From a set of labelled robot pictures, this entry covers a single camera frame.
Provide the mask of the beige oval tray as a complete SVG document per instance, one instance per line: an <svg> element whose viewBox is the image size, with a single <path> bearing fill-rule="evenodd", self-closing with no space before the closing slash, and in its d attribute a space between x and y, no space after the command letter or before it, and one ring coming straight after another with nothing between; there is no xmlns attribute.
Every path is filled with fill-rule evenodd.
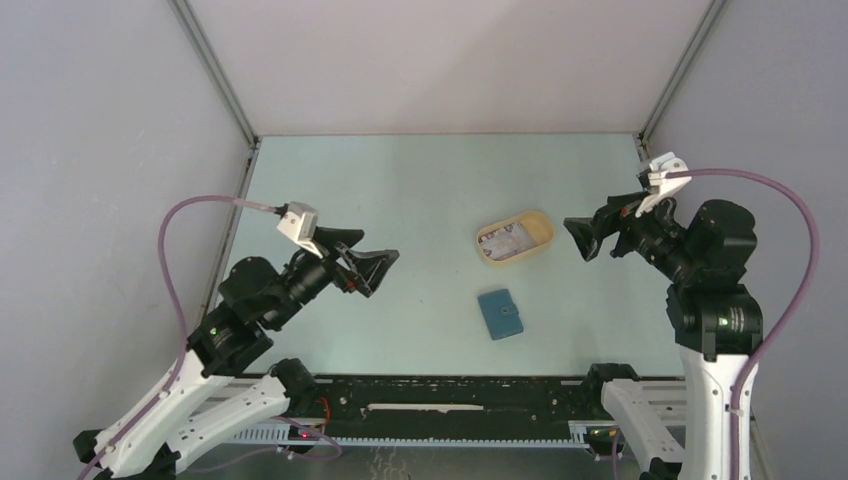
<svg viewBox="0 0 848 480"><path fill-rule="evenodd" d="M544 251L554 238L549 217L529 210L483 227L476 235L476 249L485 263L505 266Z"/></svg>

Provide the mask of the blue card holder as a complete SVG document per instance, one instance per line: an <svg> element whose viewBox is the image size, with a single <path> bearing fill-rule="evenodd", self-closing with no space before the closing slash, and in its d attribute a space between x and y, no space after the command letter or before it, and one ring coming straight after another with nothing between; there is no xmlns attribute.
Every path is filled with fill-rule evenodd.
<svg viewBox="0 0 848 480"><path fill-rule="evenodd" d="M508 289L483 293L477 297L477 301L489 336L493 341L524 332L519 309Z"/></svg>

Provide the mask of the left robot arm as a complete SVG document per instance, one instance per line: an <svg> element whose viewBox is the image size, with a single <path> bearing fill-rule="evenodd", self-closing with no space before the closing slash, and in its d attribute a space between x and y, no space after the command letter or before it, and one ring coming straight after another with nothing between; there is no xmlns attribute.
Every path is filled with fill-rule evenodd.
<svg viewBox="0 0 848 480"><path fill-rule="evenodd" d="M282 270L265 258L237 262L220 284L221 303L188 336L183 359L112 426L73 441L80 461L101 479L172 479L214 447L264 419L304 416L316 403L316 383L297 358L273 365L252 386L201 411L269 350L280 330L322 290L372 296L396 250L357 252L361 230L317 228L316 253L299 248Z"/></svg>

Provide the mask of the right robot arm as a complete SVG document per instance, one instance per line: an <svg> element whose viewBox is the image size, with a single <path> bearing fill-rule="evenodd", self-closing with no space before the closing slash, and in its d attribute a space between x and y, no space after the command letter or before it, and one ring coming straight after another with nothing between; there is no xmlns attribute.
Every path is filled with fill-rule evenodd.
<svg viewBox="0 0 848 480"><path fill-rule="evenodd" d="M763 341L762 310L741 282L757 245L755 219L735 203L709 200L682 227L674 199L637 214L643 198L611 196L593 217L564 226L584 260L615 235L612 257L635 252L670 280L666 312L684 367L685 443L648 408L643 384L623 365L607 366L583 388L583 408L613 417L643 479L748 479L753 380L735 382Z"/></svg>

